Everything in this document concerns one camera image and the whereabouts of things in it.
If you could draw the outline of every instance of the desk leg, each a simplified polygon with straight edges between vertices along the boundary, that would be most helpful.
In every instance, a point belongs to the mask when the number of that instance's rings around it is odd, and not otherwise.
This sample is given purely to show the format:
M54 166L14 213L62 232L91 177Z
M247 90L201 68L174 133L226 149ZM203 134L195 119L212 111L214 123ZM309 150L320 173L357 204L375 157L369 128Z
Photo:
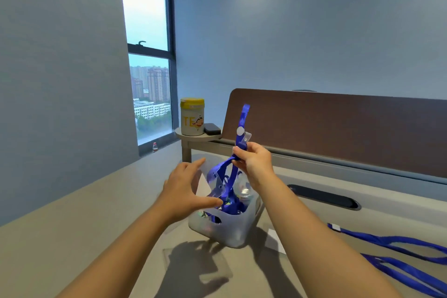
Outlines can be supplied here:
M191 158L191 149L188 147L188 142L182 140L182 161L190 163Z

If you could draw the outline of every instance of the canister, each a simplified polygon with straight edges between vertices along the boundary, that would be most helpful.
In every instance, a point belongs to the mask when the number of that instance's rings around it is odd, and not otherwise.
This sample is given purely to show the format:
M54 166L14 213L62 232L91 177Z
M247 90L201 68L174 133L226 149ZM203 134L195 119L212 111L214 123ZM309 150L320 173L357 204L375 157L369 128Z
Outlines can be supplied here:
M203 116L205 100L202 98L180 99L180 117L182 134L200 136L203 134Z

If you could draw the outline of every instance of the window pane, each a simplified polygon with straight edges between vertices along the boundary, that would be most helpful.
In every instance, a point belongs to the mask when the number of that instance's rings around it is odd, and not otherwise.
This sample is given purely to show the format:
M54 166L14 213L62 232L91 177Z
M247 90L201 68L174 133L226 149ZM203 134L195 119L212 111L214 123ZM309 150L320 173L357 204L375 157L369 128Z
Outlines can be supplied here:
M122 0L127 42L168 50L166 0Z
M129 54L138 145L173 131L169 60Z

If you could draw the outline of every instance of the window frame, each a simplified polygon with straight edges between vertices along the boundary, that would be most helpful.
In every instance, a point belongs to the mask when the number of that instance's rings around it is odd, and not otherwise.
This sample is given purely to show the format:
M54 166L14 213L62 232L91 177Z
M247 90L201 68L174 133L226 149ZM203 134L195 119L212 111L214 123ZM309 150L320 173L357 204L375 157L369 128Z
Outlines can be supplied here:
M169 61L169 82L171 88L171 116L172 116L172 129L175 130L179 127L178 121L178 95L177 95L177 68L176 68L176 54L175 54L175 30L174 30L174 0L166 1L166 27L168 35L168 50L160 50L157 48L146 47L138 44L127 43L127 51L129 54L137 54L140 56L148 56L155 58L164 58ZM178 138L175 132L160 136L150 142L138 145L138 153L140 157L143 155L152 153L153 143L157 143L157 147L160 149L166 145L169 145Z

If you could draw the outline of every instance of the lanyard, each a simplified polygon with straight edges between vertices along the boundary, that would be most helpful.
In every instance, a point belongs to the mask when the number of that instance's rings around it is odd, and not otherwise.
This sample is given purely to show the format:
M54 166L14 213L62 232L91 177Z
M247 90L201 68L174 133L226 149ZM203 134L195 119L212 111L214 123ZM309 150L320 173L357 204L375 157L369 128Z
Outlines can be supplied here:
M394 250L400 253L404 253L409 256L413 256L419 259L422 259L424 261L429 261L436 264L442 264L447 265L447 257L425 257L421 256L417 253L411 252L407 249L404 249L402 247L397 247L394 245L391 245L392 243L406 243L406 244L413 244L413 245L419 245L419 246L426 246L430 248L434 248L436 250L439 250L447 255L447 247L443 247L440 245L432 244L425 242L423 240L415 239L415 238L409 238L409 237L400 237L400 236L387 236L387 237L378 237L373 234L368 233L361 233L361 232L352 232L346 229L343 229L339 227L336 224L328 224L328 227L333 229L334 231L347 234L351 237L361 239L364 241L367 241L369 243L379 245L386 247L390 250ZM377 257L377 256L370 256L366 254L361 254L363 257L368 260L373 266L375 266L379 271L389 275L391 278L396 279L397 281L400 281L402 284L407 285L408 287L417 290L423 294L429 295L431 297L435 298L447 298L447 284L443 281L440 281L439 279L432 277L428 273L422 272L421 270L418 270L415 267L412 267L411 265L404 263L402 261L399 261L397 259L391 258L391 257ZM396 268L399 268L400 270L410 274L412 277L418 279L419 281L416 281L415 279L398 272L388 266L385 266L384 264L390 264Z
M236 146L247 150L247 142L251 134L245 131L245 119L249 112L250 105L245 104L240 114L239 126L237 128ZM233 192L233 185L238 174L238 168L233 165L230 177L225 175L227 167L232 160L239 160L235 154L224 162L214 166L207 174L207 182L210 184L217 178L216 187L211 191L210 196L218 196L223 200L222 211L228 214L238 214L238 211L244 212L246 207L239 201ZM218 186L223 186L223 191L218 190Z

